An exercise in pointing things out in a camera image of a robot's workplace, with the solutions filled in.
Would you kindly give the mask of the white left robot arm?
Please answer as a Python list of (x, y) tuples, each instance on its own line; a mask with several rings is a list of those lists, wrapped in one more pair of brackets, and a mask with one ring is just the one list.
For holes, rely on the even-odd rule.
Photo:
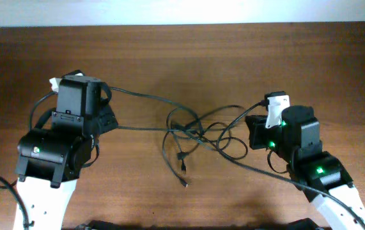
[(81, 73), (52, 78), (57, 105), (29, 128), (17, 146), (14, 229), (61, 229), (81, 170), (98, 138), (118, 127), (110, 87)]

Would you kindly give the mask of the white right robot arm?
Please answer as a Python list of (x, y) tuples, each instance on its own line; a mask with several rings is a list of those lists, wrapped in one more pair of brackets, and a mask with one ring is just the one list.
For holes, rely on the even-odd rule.
[(332, 229), (365, 229), (365, 207), (343, 164), (323, 150), (312, 107), (284, 109), (276, 125), (267, 116), (246, 116), (251, 149), (267, 148), (286, 163), (297, 188)]

